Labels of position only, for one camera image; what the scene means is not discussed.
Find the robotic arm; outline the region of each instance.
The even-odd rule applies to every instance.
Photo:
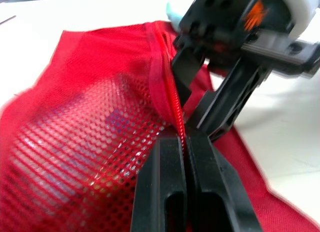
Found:
[[[195,0],[179,22],[172,61],[182,105],[189,85],[209,60],[225,71],[186,123],[187,151],[165,130],[139,173],[131,232],[255,231],[262,228],[235,169],[212,146],[232,127],[254,89],[272,70],[287,78],[312,77],[320,44],[295,40],[319,0]]]

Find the white robot part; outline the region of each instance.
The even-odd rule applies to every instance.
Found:
[[[308,27],[316,14],[320,0],[283,0],[288,6],[295,23],[290,37],[297,39]]]
[[[169,1],[166,7],[166,14],[171,21],[173,28],[179,31],[179,22],[187,12],[194,0],[172,0]],[[316,14],[316,9],[320,0],[283,0],[295,23],[293,30],[290,33],[292,39],[297,39],[308,27],[312,18]]]

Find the mesh bag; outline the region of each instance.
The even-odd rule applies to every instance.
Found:
[[[157,135],[188,117],[210,77],[201,70],[181,110],[164,22],[64,32],[37,83],[0,120],[0,231],[128,232],[137,174]],[[237,169],[264,231],[318,231],[268,193],[237,132],[216,147]]]

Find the orange label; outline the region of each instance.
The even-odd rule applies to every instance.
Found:
[[[259,26],[265,18],[267,11],[261,0],[258,0],[248,15],[245,17],[244,29],[251,31],[254,27]]]

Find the red fabric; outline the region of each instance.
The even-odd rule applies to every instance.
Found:
[[[40,79],[0,119],[0,231],[130,230],[137,173],[158,133],[177,127],[164,62],[174,37],[163,22],[63,33]],[[202,70],[187,115],[210,87]],[[264,231],[318,231],[268,193],[234,129],[215,145]]]

